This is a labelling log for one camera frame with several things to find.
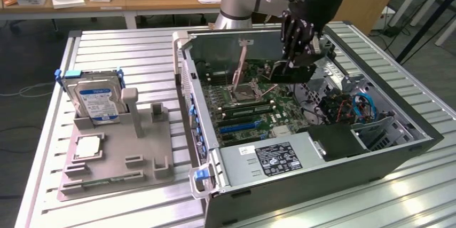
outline warning label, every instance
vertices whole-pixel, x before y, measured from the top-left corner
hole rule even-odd
[[[254,149],[266,176],[302,168],[289,142]]]

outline robotic arm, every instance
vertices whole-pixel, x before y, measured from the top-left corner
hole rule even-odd
[[[214,29],[250,28],[253,12],[281,16],[281,61],[274,63],[274,82],[304,82],[321,55],[318,39],[342,0],[221,0]]]

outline hard drive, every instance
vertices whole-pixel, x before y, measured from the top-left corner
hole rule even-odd
[[[120,99],[125,87],[121,69],[101,72],[68,70],[61,78],[60,74],[57,70],[56,80],[68,93],[77,116],[89,117],[94,125],[117,123],[118,114],[128,111]]]

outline hard drive label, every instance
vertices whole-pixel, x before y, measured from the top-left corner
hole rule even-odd
[[[92,89],[78,91],[86,112],[92,119],[104,121],[118,116],[116,104],[109,100],[110,89]]]
[[[254,151],[266,176],[302,168],[289,142],[257,148]]]

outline gray floor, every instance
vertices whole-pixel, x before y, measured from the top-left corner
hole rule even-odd
[[[422,0],[414,0],[413,7]],[[402,0],[392,0],[390,6],[397,9]],[[438,30],[452,11],[445,12],[421,42]],[[208,22],[214,21],[214,15],[206,15]],[[149,25],[145,27],[170,27],[170,16],[158,15],[148,19]],[[97,22],[89,19],[62,19],[57,20],[60,32],[66,35],[70,30],[101,30],[124,29],[122,18],[98,18]],[[177,26],[194,26],[200,24],[198,15],[177,15]],[[408,26],[412,35],[417,29]],[[61,54],[64,52],[65,40],[58,39],[52,31],[49,20],[32,20],[18,24],[20,35],[12,35],[8,27],[0,29],[0,93],[12,93],[28,85],[49,82],[53,80],[53,71],[60,65]],[[390,39],[382,36],[386,43]],[[380,37],[372,40],[385,47]],[[410,40],[410,36],[401,34],[390,47],[394,55],[398,54]],[[442,100],[456,108],[454,81],[456,73],[456,34],[446,40],[442,47],[433,45],[434,40],[421,49],[412,60],[405,64],[405,68],[429,87],[429,89],[442,98]],[[29,94],[48,92],[50,87],[37,88]],[[24,125],[42,126],[45,112],[48,108],[49,96],[37,98],[0,97],[0,130]],[[10,150],[33,149],[38,140],[38,130],[22,128],[0,133],[0,148]],[[28,171],[33,161],[33,153],[13,154],[0,151],[0,195],[22,194]],[[20,200],[0,200],[0,227],[12,227],[18,211]]]

